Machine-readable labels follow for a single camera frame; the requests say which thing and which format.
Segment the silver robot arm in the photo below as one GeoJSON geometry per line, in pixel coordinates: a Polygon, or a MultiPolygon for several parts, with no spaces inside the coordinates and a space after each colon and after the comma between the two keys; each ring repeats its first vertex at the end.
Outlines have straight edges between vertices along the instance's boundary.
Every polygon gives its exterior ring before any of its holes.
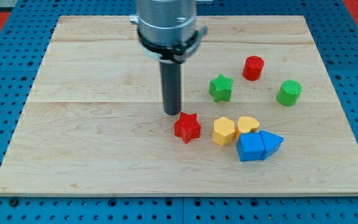
{"type": "Polygon", "coordinates": [[[144,53],[160,66],[163,110],[181,111],[181,64],[199,48],[208,27],[196,29],[195,0],[137,0],[130,21],[144,53]]]}

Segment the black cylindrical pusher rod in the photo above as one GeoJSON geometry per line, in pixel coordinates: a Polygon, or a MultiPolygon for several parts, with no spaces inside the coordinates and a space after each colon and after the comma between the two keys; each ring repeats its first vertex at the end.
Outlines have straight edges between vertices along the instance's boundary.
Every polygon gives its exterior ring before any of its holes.
{"type": "Polygon", "coordinates": [[[181,111],[181,67],[175,63],[160,62],[163,109],[173,116],[181,111]]]}

